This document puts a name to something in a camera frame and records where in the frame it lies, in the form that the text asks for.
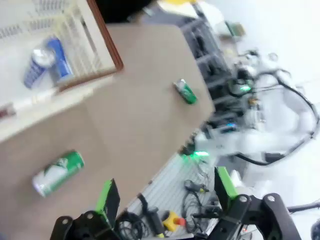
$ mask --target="yellow object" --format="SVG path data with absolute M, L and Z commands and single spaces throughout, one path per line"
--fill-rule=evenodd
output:
M 195 3 L 197 0 L 165 0 L 167 3 L 181 5 L 185 3 Z
M 162 223 L 170 232 L 175 232 L 179 225 L 184 226 L 186 224 L 186 220 L 179 217 L 175 212 L 169 211 L 169 216 Z

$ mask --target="can top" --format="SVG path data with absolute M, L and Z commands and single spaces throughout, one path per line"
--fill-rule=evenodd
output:
M 50 68 L 56 63 L 56 54 L 51 49 L 40 45 L 33 49 L 32 59 L 42 67 Z

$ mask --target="white slatted panel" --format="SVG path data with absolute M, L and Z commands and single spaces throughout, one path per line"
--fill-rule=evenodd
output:
M 198 194 L 201 203 L 206 204 L 214 189 L 214 166 L 216 164 L 216 158 L 207 156 L 202 159 L 208 163 L 202 163 L 201 169 L 208 174 L 209 182 L 208 180 L 204 180 L 199 174 L 195 159 L 182 159 L 178 154 L 175 154 L 167 165 L 153 178 L 152 183 L 142 191 L 149 207 L 158 207 L 160 214 L 163 211 L 170 210 L 181 217 L 182 202 L 187 193 L 184 188 L 185 180 L 192 180 L 197 184 L 206 184 L 210 192 Z M 128 211 L 140 215 L 142 211 L 140 200 L 135 199 L 128 206 Z M 179 226 L 176 232 L 169 232 L 167 235 L 179 236 L 186 233 L 185 228 Z

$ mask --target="white wall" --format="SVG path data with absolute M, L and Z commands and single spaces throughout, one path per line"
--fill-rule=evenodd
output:
M 227 21 L 240 22 L 246 36 L 239 52 L 258 47 L 276 52 L 297 82 L 320 80 L 320 1 L 207 0 Z

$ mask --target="can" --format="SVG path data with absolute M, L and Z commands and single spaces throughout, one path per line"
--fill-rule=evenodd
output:
M 197 101 L 196 95 L 192 92 L 184 79 L 174 82 L 173 85 L 188 104 L 194 104 Z
M 66 59 L 65 51 L 63 45 L 59 38 L 51 37 L 46 41 L 45 46 L 55 53 L 56 63 L 54 68 L 54 79 L 55 83 L 68 81 L 74 76 L 71 67 Z
M 31 61 L 24 76 L 24 85 L 31 89 L 35 82 L 39 81 L 43 74 L 56 63 L 55 53 L 40 45 L 33 49 Z
M 35 175 L 32 178 L 32 185 L 41 196 L 47 197 L 84 166 L 80 153 L 69 152 Z

